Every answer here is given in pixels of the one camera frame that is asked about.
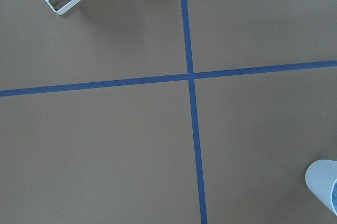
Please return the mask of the light blue plastic cup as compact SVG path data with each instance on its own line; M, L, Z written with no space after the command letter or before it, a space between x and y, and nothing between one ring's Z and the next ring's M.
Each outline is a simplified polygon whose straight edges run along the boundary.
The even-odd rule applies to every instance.
M336 161L317 160L305 172L308 189L336 216Z

